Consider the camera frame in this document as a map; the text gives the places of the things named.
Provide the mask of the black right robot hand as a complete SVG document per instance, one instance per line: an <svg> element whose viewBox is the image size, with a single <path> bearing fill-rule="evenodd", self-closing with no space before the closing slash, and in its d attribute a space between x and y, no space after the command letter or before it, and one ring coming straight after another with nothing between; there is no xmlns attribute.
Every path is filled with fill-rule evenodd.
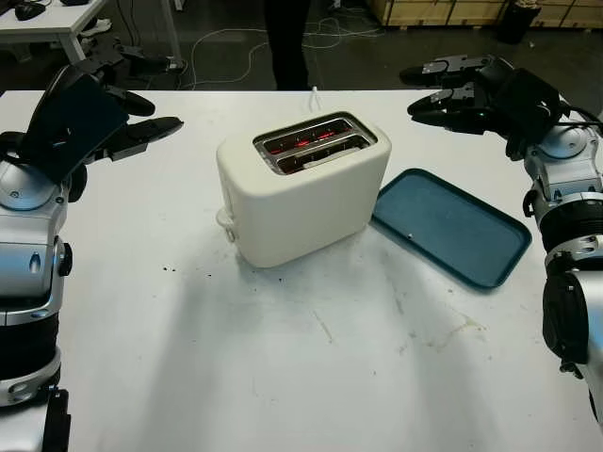
<svg viewBox="0 0 603 452"><path fill-rule="evenodd" d="M512 64L501 57L458 55L404 69L399 79L409 87L437 90L408 106L413 121L462 134L494 132L507 141L506 155L519 161L526 156L527 140L495 103L512 73Z"/></svg>

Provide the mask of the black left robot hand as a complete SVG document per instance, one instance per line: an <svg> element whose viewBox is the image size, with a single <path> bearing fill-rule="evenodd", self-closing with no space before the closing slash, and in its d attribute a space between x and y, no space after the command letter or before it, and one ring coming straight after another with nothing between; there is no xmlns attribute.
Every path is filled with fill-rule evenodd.
<svg viewBox="0 0 603 452"><path fill-rule="evenodd" d="M70 202L77 202L86 188L88 165L143 153L149 144L182 128L179 118L156 118L152 102L118 86L123 77L170 70L165 56L148 56L137 46L116 44L54 76L37 110L52 105L64 120L63 129L49 138L49 146L58 153L52 162L65 174Z"/></svg>

